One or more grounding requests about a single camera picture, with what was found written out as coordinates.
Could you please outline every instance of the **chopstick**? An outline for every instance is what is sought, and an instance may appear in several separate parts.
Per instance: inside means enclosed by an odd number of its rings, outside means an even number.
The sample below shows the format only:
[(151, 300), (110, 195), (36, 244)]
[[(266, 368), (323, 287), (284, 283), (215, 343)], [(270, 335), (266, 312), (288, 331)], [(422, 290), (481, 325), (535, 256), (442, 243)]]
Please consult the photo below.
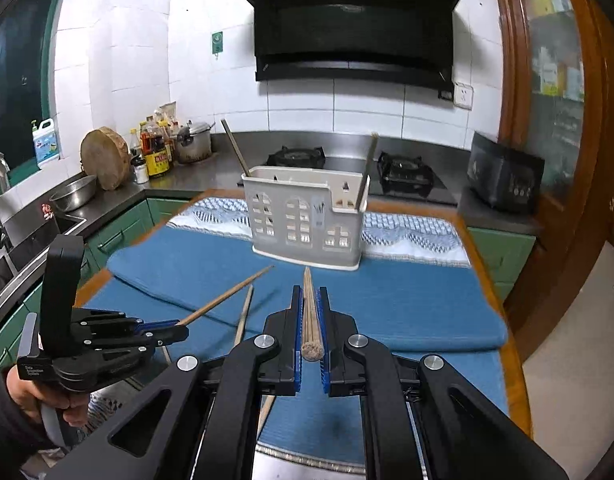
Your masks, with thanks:
[(251, 304), (251, 297), (254, 295), (254, 286), (249, 285), (247, 291), (247, 297), (245, 298), (245, 304), (242, 307), (241, 318), (238, 322), (238, 328), (236, 329), (236, 337), (233, 340), (233, 345), (236, 346), (242, 341), (242, 336), (245, 334), (245, 322), (247, 321), (247, 313), (249, 312), (249, 305)]
[(189, 316), (178, 321), (177, 324), (178, 325), (188, 325), (192, 321), (195, 321), (200, 316), (203, 316), (204, 314), (209, 312), (215, 306), (218, 306), (223, 301), (227, 300), (228, 298), (231, 298), (236, 292), (241, 290), (241, 288), (246, 287), (249, 283), (253, 282), (255, 279), (259, 278), (260, 276), (262, 276), (264, 273), (266, 273), (269, 269), (272, 269), (273, 267), (274, 267), (273, 265), (270, 265), (268, 267), (265, 267), (262, 270), (259, 270), (256, 274), (252, 274), (250, 277), (248, 277), (246, 280), (243, 280), (238, 285), (232, 286), (227, 292), (223, 292), (220, 296), (218, 296), (218, 298), (215, 298), (214, 300), (207, 303), (205, 306), (200, 307), (194, 313), (189, 314)]
[(356, 197), (356, 206), (354, 207), (356, 211), (360, 211), (360, 207), (362, 206), (361, 201), (363, 199), (363, 194), (365, 193), (365, 185), (367, 184), (369, 170), (373, 162), (373, 153), (376, 151), (377, 145), (378, 134), (376, 132), (372, 132), (372, 143), (369, 145), (369, 151), (367, 152), (367, 158), (365, 160), (365, 171), (363, 171), (363, 177), (360, 179), (360, 187), (358, 188), (358, 196)]
[(322, 343), (321, 325), (316, 313), (316, 299), (313, 294), (311, 270), (305, 267), (303, 273), (303, 344), (301, 354), (306, 361), (320, 361), (325, 355)]
[(236, 144), (236, 139), (234, 139), (233, 135), (231, 134), (231, 130), (227, 125), (227, 121), (225, 121), (225, 119), (221, 119), (221, 123), (223, 124), (223, 128), (225, 129), (227, 137), (229, 137), (229, 142), (231, 142), (233, 151), (236, 152), (236, 156), (238, 157), (238, 162), (241, 164), (242, 171), (244, 171), (245, 176), (251, 176), (251, 173), (249, 173), (249, 168), (247, 167), (247, 162), (245, 162), (245, 158), (242, 156), (241, 149)]

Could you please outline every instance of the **electrical outlet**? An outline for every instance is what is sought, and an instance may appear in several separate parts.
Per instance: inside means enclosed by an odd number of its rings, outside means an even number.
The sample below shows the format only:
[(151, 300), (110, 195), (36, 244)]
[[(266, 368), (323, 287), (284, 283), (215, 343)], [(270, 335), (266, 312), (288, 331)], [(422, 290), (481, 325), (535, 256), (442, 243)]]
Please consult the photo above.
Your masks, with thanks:
[(472, 109), (474, 102), (474, 88), (463, 83), (453, 84), (453, 104), (458, 107)]

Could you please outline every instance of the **black range hood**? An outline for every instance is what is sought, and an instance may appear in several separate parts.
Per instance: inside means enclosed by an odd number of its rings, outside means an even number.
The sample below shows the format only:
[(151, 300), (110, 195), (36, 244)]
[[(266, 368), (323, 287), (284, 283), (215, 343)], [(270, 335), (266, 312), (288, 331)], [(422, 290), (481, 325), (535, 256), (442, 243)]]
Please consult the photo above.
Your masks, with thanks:
[(459, 0), (247, 0), (256, 80), (359, 78), (453, 95)]

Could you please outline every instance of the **floor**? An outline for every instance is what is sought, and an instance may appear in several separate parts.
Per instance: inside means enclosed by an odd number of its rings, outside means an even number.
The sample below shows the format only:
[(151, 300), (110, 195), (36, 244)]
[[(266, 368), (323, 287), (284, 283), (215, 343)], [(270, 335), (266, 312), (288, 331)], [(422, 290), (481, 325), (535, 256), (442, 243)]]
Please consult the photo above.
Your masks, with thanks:
[(523, 366), (534, 439), (584, 480), (614, 439), (614, 248), (605, 244), (556, 329)]

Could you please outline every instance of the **wooden cabinet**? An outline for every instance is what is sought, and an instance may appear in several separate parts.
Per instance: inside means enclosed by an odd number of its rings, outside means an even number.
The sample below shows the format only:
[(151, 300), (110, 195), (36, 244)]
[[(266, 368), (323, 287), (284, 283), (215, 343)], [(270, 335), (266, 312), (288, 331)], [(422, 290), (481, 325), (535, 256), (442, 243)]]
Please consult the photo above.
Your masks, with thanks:
[(614, 29), (594, 0), (498, 0), (499, 142), (545, 159), (542, 232), (505, 308), (521, 358), (553, 330), (610, 234)]
[(143, 201), (102, 228), (87, 240), (87, 245), (96, 264), (102, 269), (109, 256), (130, 245), (152, 227), (149, 206), (146, 201)]

